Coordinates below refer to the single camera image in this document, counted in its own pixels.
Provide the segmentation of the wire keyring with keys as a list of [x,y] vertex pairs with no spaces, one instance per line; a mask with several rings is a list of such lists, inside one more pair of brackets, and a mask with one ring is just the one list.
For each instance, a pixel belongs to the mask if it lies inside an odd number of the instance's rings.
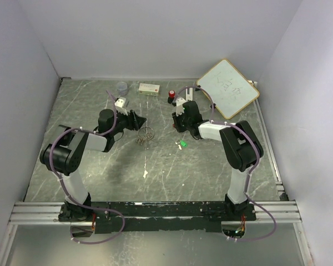
[[143,126],[138,130],[137,143],[144,145],[146,142],[152,140],[155,136],[154,130],[149,126]]

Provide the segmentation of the green tagged key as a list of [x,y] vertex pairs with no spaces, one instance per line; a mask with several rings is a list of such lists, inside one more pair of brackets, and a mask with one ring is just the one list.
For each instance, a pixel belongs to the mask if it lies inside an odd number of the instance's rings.
[[188,146],[188,144],[183,140],[176,141],[175,144],[177,145],[179,150],[182,150]]

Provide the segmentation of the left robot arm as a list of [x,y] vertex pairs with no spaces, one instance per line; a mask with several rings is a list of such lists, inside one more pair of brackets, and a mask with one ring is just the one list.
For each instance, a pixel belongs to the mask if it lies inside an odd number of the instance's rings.
[[115,135],[125,129],[138,131],[147,118],[131,110],[127,113],[104,109],[99,113],[98,125],[93,131],[73,129],[59,125],[39,160],[57,179],[65,193],[60,210],[60,221],[86,221],[93,213],[91,196],[79,173],[85,150],[109,152],[115,143]]

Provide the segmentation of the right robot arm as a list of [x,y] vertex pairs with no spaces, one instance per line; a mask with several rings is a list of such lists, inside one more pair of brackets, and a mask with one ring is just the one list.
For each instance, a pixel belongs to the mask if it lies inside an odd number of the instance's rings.
[[172,113],[177,132],[190,132],[196,140],[221,142],[228,164],[232,168],[231,183],[225,195],[225,216],[237,220],[248,209],[248,188],[252,172],[264,154],[258,138],[250,124],[242,120],[238,123],[216,123],[204,120],[195,101],[177,98]]

